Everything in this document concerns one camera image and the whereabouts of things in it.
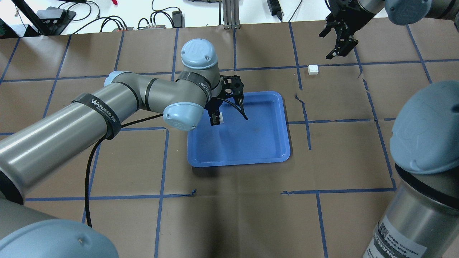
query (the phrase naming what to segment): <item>light blue joint cap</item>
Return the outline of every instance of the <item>light blue joint cap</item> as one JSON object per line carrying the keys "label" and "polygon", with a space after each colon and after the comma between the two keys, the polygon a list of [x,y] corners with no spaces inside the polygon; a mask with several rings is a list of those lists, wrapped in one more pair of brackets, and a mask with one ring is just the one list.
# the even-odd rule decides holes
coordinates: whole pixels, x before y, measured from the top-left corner
{"label": "light blue joint cap", "polygon": [[118,258],[112,242],[83,223],[39,221],[0,240],[0,257]]}
{"label": "light blue joint cap", "polygon": [[408,25],[424,18],[432,7],[432,0],[386,0],[389,20],[396,25]]}
{"label": "light blue joint cap", "polygon": [[404,170],[435,174],[459,166],[459,81],[413,95],[392,128],[391,154]]}
{"label": "light blue joint cap", "polygon": [[201,120],[204,108],[192,102],[179,102],[167,106],[163,112],[164,121],[182,131],[192,131]]}
{"label": "light blue joint cap", "polygon": [[186,42],[182,47],[181,55],[182,63],[196,70],[210,68],[218,61],[215,48],[206,39],[192,39]]}
{"label": "light blue joint cap", "polygon": [[111,72],[108,77],[105,79],[105,82],[104,82],[104,87],[109,85],[110,83],[112,83],[115,78],[122,74],[122,73],[132,73],[132,72],[123,72],[123,71],[114,71],[114,72]]}

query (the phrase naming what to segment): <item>electrical wire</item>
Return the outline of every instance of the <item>electrical wire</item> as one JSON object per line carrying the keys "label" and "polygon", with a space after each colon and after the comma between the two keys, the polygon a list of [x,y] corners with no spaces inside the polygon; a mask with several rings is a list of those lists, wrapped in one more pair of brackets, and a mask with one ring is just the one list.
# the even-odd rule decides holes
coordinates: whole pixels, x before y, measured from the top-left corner
{"label": "electrical wire", "polygon": [[[97,7],[98,12],[97,12],[96,18],[100,18],[100,17],[101,17],[101,9],[100,9],[99,5],[98,5],[97,3],[95,3],[95,2],[93,2],[93,1],[87,1],[87,2],[85,2],[85,3],[74,3],[74,4],[72,4],[71,6],[69,6],[67,9],[65,9],[65,10],[66,10],[67,19],[69,19],[70,21],[78,22],[78,21],[82,21],[82,20],[88,18],[89,15],[91,15],[91,13],[92,13],[92,7],[91,7],[91,5],[90,5],[89,3],[91,3],[91,4],[93,4],[93,5],[95,5],[95,6]],[[70,3],[69,3],[69,2],[62,3],[62,4],[60,4],[60,5],[58,6],[58,8],[60,9],[64,4],[70,4]],[[83,18],[81,18],[81,19],[72,19],[72,18],[70,18],[70,17],[68,16],[68,11],[69,11],[72,7],[77,6],[77,5],[79,5],[79,4],[85,4],[85,5],[89,6],[89,13],[88,13],[88,15],[86,15],[85,17],[83,17]]]}
{"label": "electrical wire", "polygon": [[100,32],[102,32],[104,26],[105,26],[109,21],[114,21],[114,22],[116,23],[116,25],[118,26],[118,30],[124,30],[123,25],[121,24],[121,22],[120,22],[119,20],[117,20],[117,19],[112,19],[112,18],[106,18],[106,19],[102,22]]}
{"label": "electrical wire", "polygon": [[[121,22],[122,22],[122,24],[121,24],[121,22],[120,22],[120,27],[121,27],[121,28],[126,28],[126,30],[128,29],[128,26],[126,25],[126,23],[124,22],[124,20],[123,20],[120,16],[110,15],[110,16],[108,16],[107,18],[112,18],[112,17],[117,18],[117,19],[115,19],[115,20],[117,20],[117,21],[118,21],[118,20],[121,20]],[[105,26],[105,23],[107,23],[107,22],[108,22],[108,21],[102,22],[102,27]]]}
{"label": "electrical wire", "polygon": [[95,22],[95,21],[98,21],[98,20],[101,20],[101,19],[107,19],[107,18],[108,18],[108,17],[100,17],[100,18],[94,19],[94,20],[88,22],[87,24],[85,24],[83,27],[81,27],[81,28],[79,28],[78,30],[76,30],[74,33],[72,33],[72,35],[73,35],[73,34],[76,34],[78,31],[84,29],[86,26],[90,25],[91,23],[93,23],[93,22]]}
{"label": "electrical wire", "polygon": [[155,8],[153,8],[153,2],[154,2],[154,1],[155,1],[155,0],[151,0],[151,9],[152,9],[153,11],[164,11],[164,10],[168,10],[168,9],[171,9],[171,8],[177,8],[177,10],[180,11],[180,8],[178,8],[178,7],[176,7],[176,6],[170,6],[170,7],[161,9],[161,10],[155,10]]}
{"label": "electrical wire", "polygon": [[145,20],[146,23],[148,24],[148,26],[150,26],[150,23],[148,22],[148,20],[146,18],[142,18],[142,19],[139,20],[139,23],[137,24],[137,30],[140,30],[140,22],[143,21],[143,20]]}
{"label": "electrical wire", "polygon": [[[155,119],[155,118],[158,118],[158,117],[162,117],[162,114],[159,114],[159,115],[156,115],[156,116],[152,116],[152,117],[148,117],[148,118],[144,118],[144,119],[140,119],[140,120],[136,120],[136,121],[133,121],[133,122],[130,122],[130,123],[125,123],[125,124],[121,125],[121,128],[124,128],[126,126],[130,126],[130,125],[133,125],[133,124],[136,124],[136,123],[141,123],[141,122],[145,122],[145,121],[148,121],[148,120],[152,120],[152,119]],[[105,137],[102,137],[96,142],[96,144],[94,145],[94,147],[91,150],[91,153],[90,153],[89,158],[88,158],[88,164],[86,166],[86,175],[85,175],[85,178],[84,178],[84,211],[85,211],[85,214],[86,214],[86,223],[88,224],[89,227],[92,227],[91,213],[90,213],[90,209],[89,209],[89,179],[90,179],[91,165],[92,165],[92,160],[94,159],[94,154],[95,154],[97,148],[101,145],[101,143],[104,140],[105,140]]]}
{"label": "electrical wire", "polygon": [[295,13],[296,13],[297,10],[298,10],[298,8],[300,8],[300,5],[301,5],[302,2],[303,2],[303,0],[300,1],[300,3],[298,4],[297,8],[295,9],[295,11],[293,12],[293,14],[291,15],[290,20],[288,20],[288,22],[290,22],[290,21],[292,20],[293,16],[295,15]]}
{"label": "electrical wire", "polygon": [[328,3],[328,0],[325,0],[325,4],[327,5],[328,10],[331,11],[331,7],[330,7],[330,4]]}
{"label": "electrical wire", "polygon": [[26,25],[24,24],[24,22],[22,21],[21,14],[19,13],[19,9],[17,8],[17,6],[16,6],[16,12],[17,12],[17,14],[19,15],[19,19],[21,19],[21,23],[22,23],[22,25],[24,26],[24,29],[27,30],[27,26],[26,26]]}
{"label": "electrical wire", "polygon": [[156,11],[156,12],[152,13],[152,14],[150,15],[150,22],[151,22],[151,23],[153,23],[153,24],[156,26],[156,19],[155,19],[155,18],[156,18],[156,15],[157,15],[158,13],[164,14],[164,15],[166,16],[166,18],[170,21],[172,27],[175,27],[174,22],[173,22],[173,20],[172,20],[172,17],[171,17],[168,13],[166,13],[166,12],[164,12],[164,11]]}
{"label": "electrical wire", "polygon": [[242,111],[240,108],[238,108],[238,107],[236,106],[236,104],[234,104],[234,103],[232,103],[231,101],[226,100],[226,99],[217,98],[217,97],[216,97],[216,99],[221,100],[221,101],[224,101],[224,102],[230,104],[230,105],[231,105],[232,107],[234,107],[239,113],[241,113],[241,115],[244,117],[245,120],[249,120],[249,118],[246,116],[246,113],[245,113],[244,111]]}

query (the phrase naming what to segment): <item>label sticker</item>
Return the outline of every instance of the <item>label sticker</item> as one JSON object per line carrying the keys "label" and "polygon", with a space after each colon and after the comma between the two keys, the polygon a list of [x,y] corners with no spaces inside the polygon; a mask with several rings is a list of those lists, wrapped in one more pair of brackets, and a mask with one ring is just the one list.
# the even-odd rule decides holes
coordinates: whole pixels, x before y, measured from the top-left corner
{"label": "label sticker", "polygon": [[408,239],[395,229],[387,216],[382,219],[378,231],[392,248],[407,258],[421,258],[427,251],[427,247]]}

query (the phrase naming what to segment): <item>metal post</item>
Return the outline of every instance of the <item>metal post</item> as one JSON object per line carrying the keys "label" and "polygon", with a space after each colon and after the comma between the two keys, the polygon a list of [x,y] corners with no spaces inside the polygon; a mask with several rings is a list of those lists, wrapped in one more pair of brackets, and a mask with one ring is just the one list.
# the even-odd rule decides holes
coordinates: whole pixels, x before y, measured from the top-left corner
{"label": "metal post", "polygon": [[241,27],[241,24],[239,22],[238,0],[223,0],[223,19],[225,29]]}
{"label": "metal post", "polygon": [[37,14],[30,9],[28,4],[24,0],[11,0],[21,12],[37,27],[40,34],[49,36],[51,35],[51,31],[45,26],[45,24],[40,20]]}

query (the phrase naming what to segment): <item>black strap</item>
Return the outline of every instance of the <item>black strap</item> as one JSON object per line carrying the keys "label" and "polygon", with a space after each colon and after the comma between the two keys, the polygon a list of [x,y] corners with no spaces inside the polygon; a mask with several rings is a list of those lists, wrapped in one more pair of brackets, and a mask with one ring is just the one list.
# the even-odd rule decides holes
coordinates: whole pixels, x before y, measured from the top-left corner
{"label": "black strap", "polygon": [[105,135],[105,139],[111,140],[121,131],[121,122],[118,116],[98,97],[89,93],[83,93],[74,99],[72,103],[73,102],[78,102],[94,109],[105,119],[107,123],[107,134]]}
{"label": "black strap", "polygon": [[180,73],[179,78],[175,81],[182,80],[182,79],[191,81],[192,83],[199,86],[199,88],[201,88],[202,91],[204,91],[204,94],[206,94],[207,102],[210,101],[210,99],[212,98],[212,93],[211,93],[212,89],[211,89],[210,82],[206,77],[198,73],[183,71]]}
{"label": "black strap", "polygon": [[421,182],[419,179],[415,178],[410,172],[404,170],[397,164],[395,164],[395,169],[397,170],[398,174],[400,177],[407,182],[411,187],[416,189],[418,192],[421,194],[429,197],[430,199],[433,199],[439,203],[442,203],[446,206],[450,206],[451,208],[455,208],[459,210],[459,199],[455,198],[453,196],[449,196],[447,194],[444,194],[426,184]]}
{"label": "black strap", "polygon": [[137,96],[137,93],[135,92],[135,90],[133,88],[131,88],[131,86],[125,84],[124,82],[112,82],[112,83],[122,84],[122,85],[126,86],[126,88],[128,88],[128,89],[130,89],[132,91],[132,94],[134,94],[135,100],[137,101],[137,109],[136,109],[136,111],[138,111],[140,109],[140,100],[139,100],[139,97]]}
{"label": "black strap", "polygon": [[447,15],[451,11],[455,3],[456,3],[456,0],[451,0],[446,10],[439,17],[437,17],[437,19],[441,19],[445,17],[445,15]]}
{"label": "black strap", "polygon": [[24,205],[21,193],[14,183],[0,170],[0,191],[11,202]]}
{"label": "black strap", "polygon": [[154,78],[153,80],[150,81],[150,83],[148,84],[148,86],[146,87],[146,92],[145,92],[145,106],[146,106],[146,109],[148,111],[151,111],[150,109],[150,103],[148,102],[148,96],[150,95],[150,90],[151,90],[151,86],[153,85],[153,83],[158,80],[158,78]]}

